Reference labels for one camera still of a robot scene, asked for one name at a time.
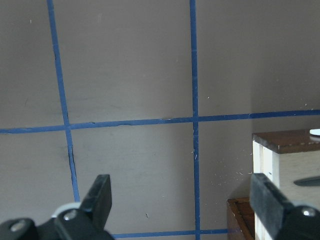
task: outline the vertical blue tape strip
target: vertical blue tape strip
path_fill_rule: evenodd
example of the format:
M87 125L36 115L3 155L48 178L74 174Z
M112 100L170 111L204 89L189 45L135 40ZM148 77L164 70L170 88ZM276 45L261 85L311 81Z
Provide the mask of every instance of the vertical blue tape strip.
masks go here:
M192 65L192 111L193 118L193 164L194 164L194 214L195 240L201 238L200 225L200 177L199 177L199 111L198 111L198 57L197 57L197 20L196 0L190 0L190 33L191 33L191 65Z
M52 47L53 47L54 58L55 58L54 59L55 72L56 72L56 77L58 82L63 123L65 127L65 136L66 136L66 142L68 147L73 196L74 196L74 200L78 202L80 201L80 197L79 197L77 175L76 175L76 168L75 168L75 161L74 161L74 154L73 154L71 128L70 128L70 122L68 118L68 108L67 108L64 79L63 79L62 66L61 66L61 60L60 60L60 51L59 51L59 44L58 44L58 34L57 34L57 28L56 28L53 0L47 0L47 6L48 6L49 22L50 22L50 29L51 29Z

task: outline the cabinet top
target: cabinet top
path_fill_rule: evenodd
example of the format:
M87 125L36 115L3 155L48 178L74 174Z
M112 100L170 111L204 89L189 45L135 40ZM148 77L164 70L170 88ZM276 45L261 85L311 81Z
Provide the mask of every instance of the cabinet top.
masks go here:
M278 153L291 154L320 150L320 137L309 129L254 133L252 138L262 146Z

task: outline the screw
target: screw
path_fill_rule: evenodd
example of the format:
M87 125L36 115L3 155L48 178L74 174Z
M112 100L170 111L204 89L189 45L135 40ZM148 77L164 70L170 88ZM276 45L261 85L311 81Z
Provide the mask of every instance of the screw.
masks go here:
M72 220L77 216L77 211L75 209L72 209L71 211L68 211L64 216L63 219L66 221Z
M24 219L22 219L22 220L17 221L15 224L13 224L10 227L10 230L12 232L17 232L17 231L23 229L25 225L26 225L26 221Z
M316 211L312 207L302 208L302 213L307 217L314 217L316 215Z

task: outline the brown wooden drawer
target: brown wooden drawer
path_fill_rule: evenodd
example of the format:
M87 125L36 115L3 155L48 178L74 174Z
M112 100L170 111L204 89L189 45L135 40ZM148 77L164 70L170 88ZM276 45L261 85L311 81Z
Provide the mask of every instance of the brown wooden drawer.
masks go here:
M255 239L255 212L248 197L228 199L227 227L228 240Z

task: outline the gray floor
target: gray floor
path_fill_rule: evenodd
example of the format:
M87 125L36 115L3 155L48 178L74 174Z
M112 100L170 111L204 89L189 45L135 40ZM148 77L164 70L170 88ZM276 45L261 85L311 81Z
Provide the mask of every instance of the gray floor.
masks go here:
M70 126L46 2L5 0L0 9L0 222L41 224L74 201L72 143L80 199L98 174L111 174L112 234L194 240L187 231L225 231L227 199L249 195L252 133L320 126L311 116L320 109L318 1L196 0L198 113L211 116L199 122L198 145L189 0L53 3ZM282 111L303 116L249 115ZM112 127L87 128L99 122Z

